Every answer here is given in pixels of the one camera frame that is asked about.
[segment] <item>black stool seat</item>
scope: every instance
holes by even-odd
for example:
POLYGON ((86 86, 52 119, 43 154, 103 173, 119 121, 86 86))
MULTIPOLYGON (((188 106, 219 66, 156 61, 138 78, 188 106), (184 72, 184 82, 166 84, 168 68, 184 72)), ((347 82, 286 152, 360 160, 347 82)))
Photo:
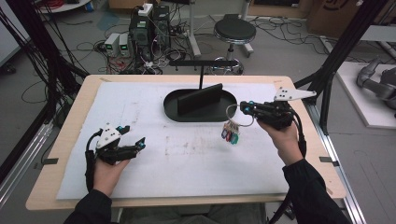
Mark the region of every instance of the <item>black stool seat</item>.
POLYGON ((227 43, 247 44, 256 36, 256 28, 237 18, 223 19, 215 24, 215 36, 227 43))

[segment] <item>power supply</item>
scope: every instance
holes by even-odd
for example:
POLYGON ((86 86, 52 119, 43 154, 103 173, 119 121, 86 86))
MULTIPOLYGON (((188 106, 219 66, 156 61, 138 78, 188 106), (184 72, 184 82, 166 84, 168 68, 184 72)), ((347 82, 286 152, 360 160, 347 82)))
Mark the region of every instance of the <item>power supply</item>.
POLYGON ((161 49, 170 48, 169 6, 156 6, 154 8, 152 19, 155 25, 155 35, 158 47, 161 49))
POLYGON ((145 16, 134 15, 129 26, 129 34, 133 41, 136 59, 151 62, 153 59, 151 44, 154 35, 151 20, 145 16))
POLYGON ((105 42, 107 55, 117 57, 120 53, 120 34, 111 34, 105 42))
POLYGON ((129 58, 132 55, 132 45, 128 34, 120 34, 121 57, 129 58))

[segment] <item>person's right hand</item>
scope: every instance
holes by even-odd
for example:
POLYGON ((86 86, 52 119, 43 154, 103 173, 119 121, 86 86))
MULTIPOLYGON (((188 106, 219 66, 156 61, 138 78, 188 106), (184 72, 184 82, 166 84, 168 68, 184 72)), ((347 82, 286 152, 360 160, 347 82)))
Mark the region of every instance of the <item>person's right hand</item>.
POLYGON ((289 127, 278 131, 262 121, 257 120, 257 122, 265 131, 268 132, 275 147, 278 149, 277 154, 287 166, 292 165, 303 158, 303 155, 298 148, 297 127, 294 123, 289 127))

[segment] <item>black tray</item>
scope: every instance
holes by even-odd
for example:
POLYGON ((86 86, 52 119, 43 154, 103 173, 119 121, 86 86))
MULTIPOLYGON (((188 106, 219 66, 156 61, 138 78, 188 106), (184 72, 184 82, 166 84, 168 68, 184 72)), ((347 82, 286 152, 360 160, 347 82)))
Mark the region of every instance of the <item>black tray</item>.
MULTIPOLYGON (((169 119, 178 122, 217 122, 228 120, 225 110, 229 105, 236 105, 236 99, 231 93, 224 90, 221 90, 219 102, 205 105, 191 112, 179 115, 177 113, 177 98, 193 91, 198 91, 198 89, 176 90, 166 95, 163 100, 163 109, 169 119)), ((233 117, 235 111, 236 106, 232 106, 228 109, 230 118, 233 117)))

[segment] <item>cardboard box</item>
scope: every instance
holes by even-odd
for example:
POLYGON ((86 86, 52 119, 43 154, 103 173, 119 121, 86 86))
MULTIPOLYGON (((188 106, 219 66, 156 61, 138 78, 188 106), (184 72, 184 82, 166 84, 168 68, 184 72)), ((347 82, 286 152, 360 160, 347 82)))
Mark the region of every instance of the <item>cardboard box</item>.
POLYGON ((108 4, 110 8, 119 9, 126 8, 132 9, 134 7, 143 6, 145 3, 150 3, 148 0, 108 0, 108 4))
POLYGON ((298 7, 255 5, 254 1, 252 1, 248 8, 247 14, 249 16, 285 17, 285 18, 295 18, 295 19, 306 18, 310 8, 309 3, 311 1, 312 0, 300 0, 298 7))
MULTIPOLYGON (((384 8, 382 8, 382 10, 379 12, 378 16, 375 18, 375 20, 374 20, 375 24, 378 24, 383 19, 383 17, 391 9, 393 3, 394 3, 393 0, 388 0, 388 2, 385 4, 384 8)), ((395 17, 396 17, 396 7, 388 14, 388 16, 384 19, 383 23, 391 22, 395 17)))
POLYGON ((340 37, 359 7, 356 0, 314 1, 306 20, 308 33, 340 37))

